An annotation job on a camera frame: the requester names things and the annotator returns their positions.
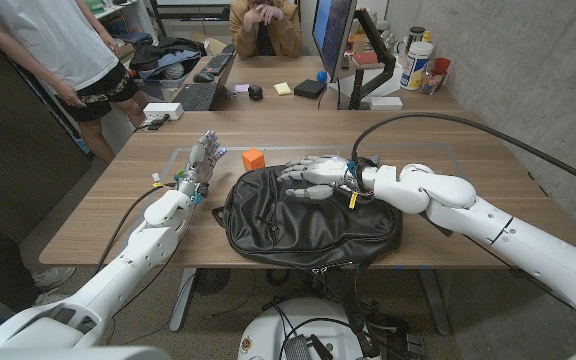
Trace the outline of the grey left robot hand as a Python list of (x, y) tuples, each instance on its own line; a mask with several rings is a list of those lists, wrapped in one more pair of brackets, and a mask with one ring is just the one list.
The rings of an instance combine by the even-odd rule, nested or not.
[(183, 174), (177, 181), (177, 190), (189, 197), (197, 190), (205, 193), (216, 163), (226, 154), (220, 147), (214, 130), (208, 130), (192, 147)]

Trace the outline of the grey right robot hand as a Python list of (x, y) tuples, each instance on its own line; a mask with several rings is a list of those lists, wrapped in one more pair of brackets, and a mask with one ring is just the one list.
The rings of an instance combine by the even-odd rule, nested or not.
[(286, 195), (311, 200), (327, 199), (333, 195), (335, 188), (358, 193), (372, 191), (363, 184), (358, 168), (339, 156), (307, 156), (291, 161), (277, 177), (278, 182), (288, 180), (306, 181), (310, 186), (303, 189), (289, 188), (285, 191)]

